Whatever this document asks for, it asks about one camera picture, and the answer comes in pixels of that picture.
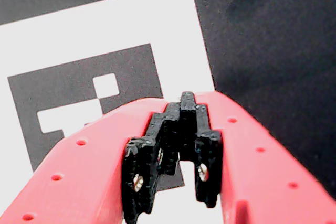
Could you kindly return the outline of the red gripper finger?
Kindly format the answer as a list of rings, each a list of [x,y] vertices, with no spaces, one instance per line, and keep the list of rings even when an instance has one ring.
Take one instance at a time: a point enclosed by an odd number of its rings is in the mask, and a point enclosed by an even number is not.
[[[180,105],[146,98],[59,141],[1,216],[1,223],[135,223],[152,211],[161,141]]]
[[[219,92],[181,95],[198,201],[224,223],[335,223],[335,200],[239,104]]]

